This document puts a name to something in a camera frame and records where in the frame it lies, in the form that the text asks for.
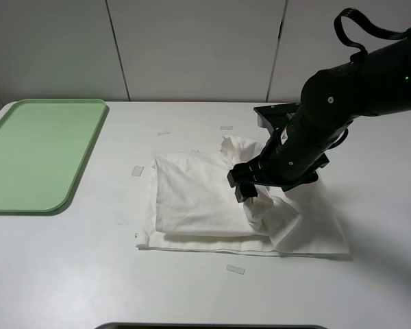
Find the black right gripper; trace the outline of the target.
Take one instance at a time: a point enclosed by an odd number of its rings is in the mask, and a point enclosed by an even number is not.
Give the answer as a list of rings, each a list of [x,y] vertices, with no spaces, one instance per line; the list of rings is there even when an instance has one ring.
[[[227,180],[235,188],[238,203],[257,197],[254,184],[276,186],[283,191],[318,180],[316,170],[329,160],[329,131],[305,119],[280,119],[265,123],[271,133],[259,156],[235,164]]]

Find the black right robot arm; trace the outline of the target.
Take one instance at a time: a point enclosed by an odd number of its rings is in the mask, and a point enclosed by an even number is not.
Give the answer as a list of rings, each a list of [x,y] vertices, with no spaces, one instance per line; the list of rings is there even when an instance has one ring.
[[[358,117],[411,110],[411,28],[400,41],[318,71],[303,86],[299,103],[258,106],[258,125],[270,137],[259,155],[235,164],[227,175],[239,203],[256,197],[256,186],[289,191],[318,180]]]

